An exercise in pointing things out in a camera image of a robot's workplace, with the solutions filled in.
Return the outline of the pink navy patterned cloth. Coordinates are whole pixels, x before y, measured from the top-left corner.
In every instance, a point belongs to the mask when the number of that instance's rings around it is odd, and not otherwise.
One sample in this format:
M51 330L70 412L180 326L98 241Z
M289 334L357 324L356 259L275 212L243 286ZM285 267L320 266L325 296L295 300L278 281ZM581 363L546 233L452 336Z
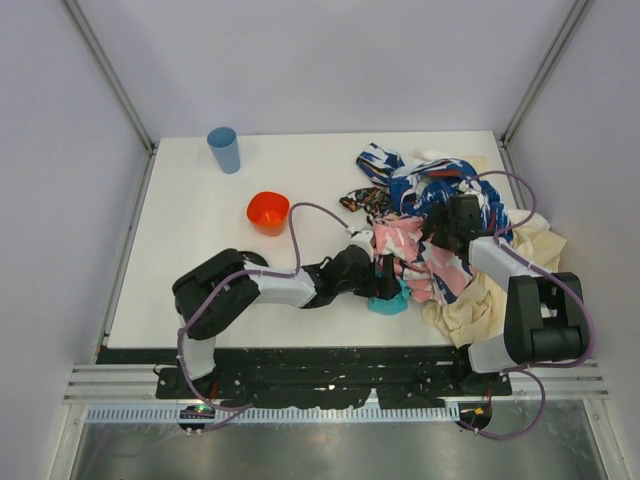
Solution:
M472 282L475 270L431 238L422 239L422 217L388 215L372 225L376 257L392 255L394 271L418 303L454 303Z

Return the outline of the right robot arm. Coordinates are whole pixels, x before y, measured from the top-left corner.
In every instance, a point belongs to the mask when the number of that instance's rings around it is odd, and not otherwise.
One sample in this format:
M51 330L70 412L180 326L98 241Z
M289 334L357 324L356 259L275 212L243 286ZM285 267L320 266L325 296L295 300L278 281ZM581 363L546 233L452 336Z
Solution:
M455 385L478 393L499 376L527 367L572 368L593 348L593 320L585 308L579 278L553 273L516 252L487 228L477 198L458 194L437 203L422 236L491 278L506 293L503 331L458 349Z

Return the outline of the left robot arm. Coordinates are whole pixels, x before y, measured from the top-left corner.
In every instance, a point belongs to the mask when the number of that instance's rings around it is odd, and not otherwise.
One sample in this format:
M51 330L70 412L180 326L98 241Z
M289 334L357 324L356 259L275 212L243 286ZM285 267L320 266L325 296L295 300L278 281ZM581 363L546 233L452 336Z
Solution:
M346 293L391 301L402 291L393 258L385 255L378 265L371 253L356 245L293 270L273 269L252 252L226 249L172 286L181 317L178 365L189 390L198 398L209 398L210 389L203 381L215 369L216 337L251 305L318 309Z

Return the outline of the turquoise cloth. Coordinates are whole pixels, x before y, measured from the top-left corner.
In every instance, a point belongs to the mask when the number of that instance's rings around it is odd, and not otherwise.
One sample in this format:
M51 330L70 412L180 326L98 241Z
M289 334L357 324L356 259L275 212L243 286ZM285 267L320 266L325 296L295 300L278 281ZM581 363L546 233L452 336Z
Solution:
M399 285L400 292L391 299L370 298L367 302L368 310L386 316L394 316L406 311L409 306L410 290L402 279L399 280Z

